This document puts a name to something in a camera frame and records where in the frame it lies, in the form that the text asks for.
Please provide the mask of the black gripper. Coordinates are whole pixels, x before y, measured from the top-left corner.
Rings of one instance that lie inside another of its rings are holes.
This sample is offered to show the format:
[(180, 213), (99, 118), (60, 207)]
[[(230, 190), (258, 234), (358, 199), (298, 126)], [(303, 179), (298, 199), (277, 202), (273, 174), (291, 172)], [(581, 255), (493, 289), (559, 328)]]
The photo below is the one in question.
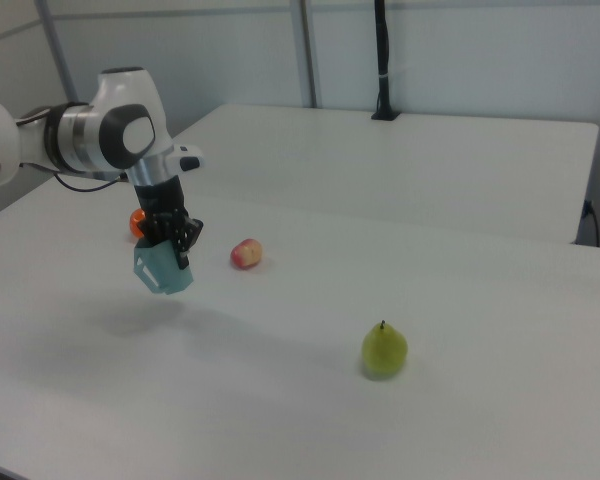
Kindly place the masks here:
[(153, 246), (172, 242), (180, 270), (189, 266), (188, 255), (204, 223), (187, 215), (180, 178), (156, 185), (135, 186), (134, 191), (145, 217), (138, 222), (143, 237)]

